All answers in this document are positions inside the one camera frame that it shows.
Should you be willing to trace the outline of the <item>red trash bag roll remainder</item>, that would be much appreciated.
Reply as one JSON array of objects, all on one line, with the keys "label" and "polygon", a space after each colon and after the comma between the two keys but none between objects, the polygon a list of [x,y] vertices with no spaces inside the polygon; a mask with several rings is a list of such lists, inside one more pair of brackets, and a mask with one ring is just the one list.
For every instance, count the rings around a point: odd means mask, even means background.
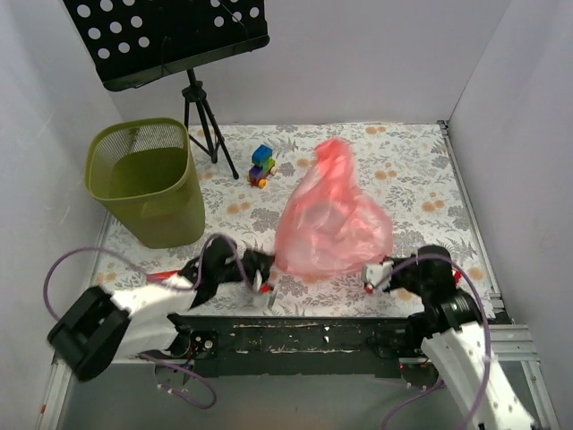
[{"label": "red trash bag roll remainder", "polygon": [[170,279],[171,277],[175,276],[177,273],[178,273],[178,271],[162,271],[162,272],[151,273],[151,274],[148,274],[146,276],[146,280],[148,283],[162,282],[162,281]]}]

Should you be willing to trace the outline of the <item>red plastic trash bag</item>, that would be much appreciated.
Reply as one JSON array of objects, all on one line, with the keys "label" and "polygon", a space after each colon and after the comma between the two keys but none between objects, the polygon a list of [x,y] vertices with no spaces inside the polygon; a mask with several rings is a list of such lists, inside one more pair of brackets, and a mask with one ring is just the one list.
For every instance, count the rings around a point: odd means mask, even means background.
[{"label": "red plastic trash bag", "polygon": [[355,179],[349,142],[334,137],[286,202],[275,235],[275,265],[298,276],[332,276],[379,262],[393,250],[389,215]]}]

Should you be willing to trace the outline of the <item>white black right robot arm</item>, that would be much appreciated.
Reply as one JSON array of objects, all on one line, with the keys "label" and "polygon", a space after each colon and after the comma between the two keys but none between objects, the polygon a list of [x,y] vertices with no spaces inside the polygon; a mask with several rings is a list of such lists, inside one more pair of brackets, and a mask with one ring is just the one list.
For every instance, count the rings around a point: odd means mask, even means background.
[{"label": "white black right robot arm", "polygon": [[426,356],[440,384],[462,415],[459,429],[535,429],[492,348],[483,302],[469,275],[437,245],[419,248],[407,258],[387,257],[377,288],[403,288],[418,296],[423,311],[408,317],[406,348]]}]

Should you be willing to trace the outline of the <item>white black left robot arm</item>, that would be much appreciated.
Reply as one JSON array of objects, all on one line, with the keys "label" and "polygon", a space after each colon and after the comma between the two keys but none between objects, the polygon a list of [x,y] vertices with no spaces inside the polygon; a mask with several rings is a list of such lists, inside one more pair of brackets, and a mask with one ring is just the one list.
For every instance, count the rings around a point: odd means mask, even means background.
[{"label": "white black left robot arm", "polygon": [[118,358],[149,351],[188,357],[195,341],[175,318],[206,304],[229,283],[240,283],[270,303],[274,262],[273,254],[251,248],[240,253],[233,239],[215,234],[198,256],[165,279],[149,274],[145,285],[116,292],[87,288],[56,319],[47,342],[81,382],[99,376]]}]

